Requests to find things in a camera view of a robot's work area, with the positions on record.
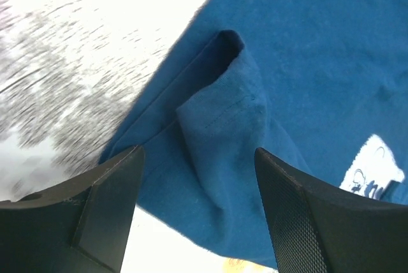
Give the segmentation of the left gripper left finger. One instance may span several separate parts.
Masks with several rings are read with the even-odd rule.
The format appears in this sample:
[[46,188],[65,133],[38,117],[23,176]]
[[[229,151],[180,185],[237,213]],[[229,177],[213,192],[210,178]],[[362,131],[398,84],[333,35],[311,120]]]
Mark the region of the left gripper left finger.
[[145,152],[103,164],[17,202],[1,203],[2,272],[119,272]]

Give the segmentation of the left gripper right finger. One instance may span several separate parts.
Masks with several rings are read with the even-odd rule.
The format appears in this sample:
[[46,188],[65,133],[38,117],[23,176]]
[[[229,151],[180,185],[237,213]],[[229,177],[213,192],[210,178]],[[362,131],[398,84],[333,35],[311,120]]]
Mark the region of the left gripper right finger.
[[356,195],[268,151],[254,155],[279,272],[406,272],[407,206]]

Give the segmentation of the dark blue t shirt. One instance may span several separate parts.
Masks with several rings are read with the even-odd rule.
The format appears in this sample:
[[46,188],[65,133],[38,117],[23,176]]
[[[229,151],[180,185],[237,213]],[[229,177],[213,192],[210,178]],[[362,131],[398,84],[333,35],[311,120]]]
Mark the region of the dark blue t shirt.
[[138,204],[216,254],[275,267],[259,147],[407,203],[407,0],[210,0],[101,155],[145,149]]

